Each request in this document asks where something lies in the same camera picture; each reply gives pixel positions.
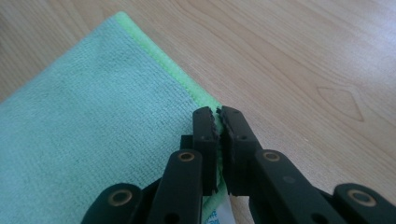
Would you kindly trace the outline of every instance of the light wood surface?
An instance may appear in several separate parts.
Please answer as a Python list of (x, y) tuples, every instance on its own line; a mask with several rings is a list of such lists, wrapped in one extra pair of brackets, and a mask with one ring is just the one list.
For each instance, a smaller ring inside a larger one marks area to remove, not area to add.
[(0, 101), (120, 10), (314, 186), (396, 203), (395, 1), (0, 0)]

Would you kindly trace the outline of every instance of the wood grain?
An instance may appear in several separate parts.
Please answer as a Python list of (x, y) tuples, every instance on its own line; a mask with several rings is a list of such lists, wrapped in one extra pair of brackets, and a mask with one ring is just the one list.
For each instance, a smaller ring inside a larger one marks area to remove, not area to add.
[(0, 0), (0, 101), (119, 10), (313, 185), (396, 203), (396, 2)]

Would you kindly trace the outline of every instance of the green cloth hem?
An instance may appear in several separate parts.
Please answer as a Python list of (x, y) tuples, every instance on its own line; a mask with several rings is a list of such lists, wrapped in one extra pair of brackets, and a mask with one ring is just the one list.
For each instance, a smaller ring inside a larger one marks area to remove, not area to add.
[[(117, 23), (130, 35), (130, 37), (142, 47), (142, 49), (153, 58), (170, 76), (172, 76), (191, 96), (198, 106), (209, 106), (212, 110), (221, 107), (219, 101), (213, 98), (189, 75), (187, 75), (167, 54), (165, 54), (143, 31), (131, 20), (125, 12), (117, 13), (114, 18)], [(222, 132), (218, 116), (215, 116), (218, 130)], [(215, 197), (203, 198), (203, 223), (209, 218), (211, 213), (222, 202), (227, 194), (226, 185), (222, 176), (219, 177), (219, 192)]]

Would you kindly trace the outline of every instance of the black plastic part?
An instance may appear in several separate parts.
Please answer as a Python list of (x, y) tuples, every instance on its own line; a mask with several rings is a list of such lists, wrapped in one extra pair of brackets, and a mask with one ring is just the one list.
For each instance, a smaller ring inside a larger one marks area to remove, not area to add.
[(285, 155), (258, 150), (255, 160), (255, 175), (276, 223), (346, 223)]
[(135, 185), (117, 184), (105, 189), (85, 214), (82, 224), (139, 223), (143, 192)]
[(193, 149), (203, 157), (203, 191), (205, 196), (211, 196), (218, 191), (218, 143), (219, 135), (215, 125), (212, 110), (206, 106), (192, 113)]
[(396, 207), (362, 185), (339, 185), (332, 199), (335, 208), (349, 223), (396, 223)]
[(200, 224), (202, 156), (195, 150), (174, 152), (148, 215), (149, 224)]
[(250, 166), (254, 153), (262, 147), (239, 110), (223, 106), (218, 113), (224, 126), (220, 142), (227, 189), (234, 196), (248, 196), (253, 184)]

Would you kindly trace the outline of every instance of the green microfiber towel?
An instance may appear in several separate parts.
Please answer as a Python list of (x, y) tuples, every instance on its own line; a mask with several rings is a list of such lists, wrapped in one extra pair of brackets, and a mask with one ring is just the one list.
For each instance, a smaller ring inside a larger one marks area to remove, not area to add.
[[(125, 13), (107, 19), (0, 104), (0, 223), (79, 223), (107, 187), (144, 188), (206, 105)], [(203, 221), (225, 191), (219, 178)]]

